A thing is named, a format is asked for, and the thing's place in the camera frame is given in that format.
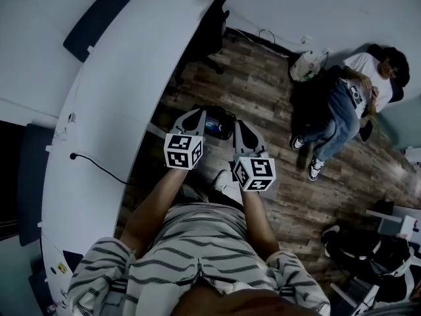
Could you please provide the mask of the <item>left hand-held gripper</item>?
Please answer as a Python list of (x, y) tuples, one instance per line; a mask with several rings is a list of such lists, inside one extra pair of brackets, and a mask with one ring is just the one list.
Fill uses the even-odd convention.
[(166, 166), (173, 169), (194, 169), (203, 156), (207, 111), (194, 109), (180, 116), (165, 136)]

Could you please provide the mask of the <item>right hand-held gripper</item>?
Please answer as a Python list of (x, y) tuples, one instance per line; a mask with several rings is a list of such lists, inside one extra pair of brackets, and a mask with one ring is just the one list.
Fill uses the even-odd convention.
[(269, 157), (263, 136), (249, 123), (234, 124), (234, 166), (232, 174), (244, 192), (264, 192), (276, 179), (273, 158)]

